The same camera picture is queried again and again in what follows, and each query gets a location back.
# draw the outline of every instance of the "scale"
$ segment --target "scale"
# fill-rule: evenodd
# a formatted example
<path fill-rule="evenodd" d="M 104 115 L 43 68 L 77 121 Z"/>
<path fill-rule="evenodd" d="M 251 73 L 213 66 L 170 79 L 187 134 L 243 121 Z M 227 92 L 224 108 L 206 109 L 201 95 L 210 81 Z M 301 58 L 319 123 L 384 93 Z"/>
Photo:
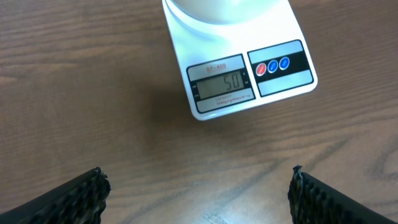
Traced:
<path fill-rule="evenodd" d="M 193 116 L 208 120 L 312 91 L 318 78 L 288 0 L 235 24 L 163 8 Z"/>

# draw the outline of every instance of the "scale platform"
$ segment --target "scale platform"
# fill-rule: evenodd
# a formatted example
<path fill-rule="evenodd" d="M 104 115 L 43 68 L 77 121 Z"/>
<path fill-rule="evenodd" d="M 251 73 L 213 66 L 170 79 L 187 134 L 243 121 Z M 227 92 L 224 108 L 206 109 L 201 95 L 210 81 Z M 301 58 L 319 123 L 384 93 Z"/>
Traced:
<path fill-rule="evenodd" d="M 196 20 L 163 0 L 193 116 L 208 120 L 312 91 L 307 43 L 288 0 L 239 24 Z"/>

